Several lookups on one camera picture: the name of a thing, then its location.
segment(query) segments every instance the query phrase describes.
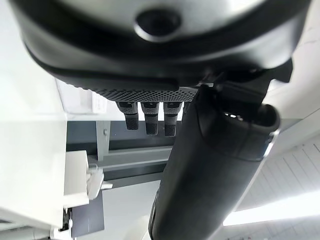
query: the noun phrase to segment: textured black grip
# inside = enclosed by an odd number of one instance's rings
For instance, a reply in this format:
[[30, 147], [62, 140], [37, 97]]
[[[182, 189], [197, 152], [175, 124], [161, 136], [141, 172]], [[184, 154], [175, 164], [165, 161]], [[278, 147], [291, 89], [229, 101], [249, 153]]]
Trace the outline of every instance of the textured black grip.
[[147, 135], [157, 135], [158, 123], [145, 123], [145, 130]]
[[124, 115], [125, 124], [128, 130], [138, 130], [139, 128], [139, 116], [138, 113], [132, 115]]
[[176, 125], [164, 125], [164, 135], [174, 137], [176, 135]]

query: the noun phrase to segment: fluorescent light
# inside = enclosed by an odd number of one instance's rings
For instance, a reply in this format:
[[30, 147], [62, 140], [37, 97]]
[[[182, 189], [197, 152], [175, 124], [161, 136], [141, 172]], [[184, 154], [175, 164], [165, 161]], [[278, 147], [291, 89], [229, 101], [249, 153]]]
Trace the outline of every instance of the fluorescent light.
[[223, 226], [320, 215], [320, 191], [229, 214]]

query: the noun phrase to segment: black plastic housing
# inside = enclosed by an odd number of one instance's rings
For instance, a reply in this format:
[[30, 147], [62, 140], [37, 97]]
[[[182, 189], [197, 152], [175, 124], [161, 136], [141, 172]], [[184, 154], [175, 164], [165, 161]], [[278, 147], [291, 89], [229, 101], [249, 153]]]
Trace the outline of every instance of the black plastic housing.
[[248, 187], [280, 126], [261, 106], [252, 122], [225, 115], [201, 87], [183, 119], [150, 216], [153, 240], [207, 240]]

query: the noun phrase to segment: black rubber finger tip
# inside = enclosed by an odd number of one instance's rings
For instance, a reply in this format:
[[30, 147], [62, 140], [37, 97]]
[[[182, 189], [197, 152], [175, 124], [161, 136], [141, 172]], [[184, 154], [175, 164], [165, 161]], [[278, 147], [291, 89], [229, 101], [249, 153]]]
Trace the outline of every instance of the black rubber finger tip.
[[164, 125], [164, 135], [166, 137], [176, 136], [176, 125]]

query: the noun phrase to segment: white wall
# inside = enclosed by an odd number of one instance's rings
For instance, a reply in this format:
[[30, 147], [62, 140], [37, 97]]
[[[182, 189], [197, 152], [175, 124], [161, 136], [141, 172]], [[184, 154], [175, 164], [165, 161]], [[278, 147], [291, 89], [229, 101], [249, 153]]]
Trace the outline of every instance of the white wall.
[[138, 218], [150, 215], [160, 181], [103, 191], [104, 231], [78, 240], [123, 240]]

